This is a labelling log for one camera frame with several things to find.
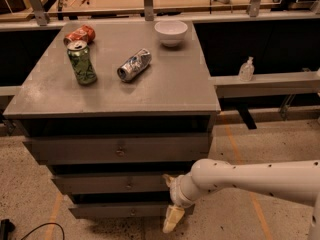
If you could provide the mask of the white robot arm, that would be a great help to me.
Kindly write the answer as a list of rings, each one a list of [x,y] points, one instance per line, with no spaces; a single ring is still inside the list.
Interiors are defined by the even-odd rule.
[[[168,206],[163,231],[170,233],[201,197],[224,188],[271,196],[313,208],[308,240],[320,240],[320,161],[295,161],[232,165],[200,159],[190,172],[164,176],[172,204]]]

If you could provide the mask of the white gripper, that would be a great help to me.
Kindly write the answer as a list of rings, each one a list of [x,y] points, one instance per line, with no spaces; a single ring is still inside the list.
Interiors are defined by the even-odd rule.
[[[162,231],[172,232],[185,214],[183,208],[188,208],[195,203],[195,185],[190,175],[179,175],[174,178],[163,174],[166,185],[169,187],[170,198],[174,205],[169,205],[166,211]]]

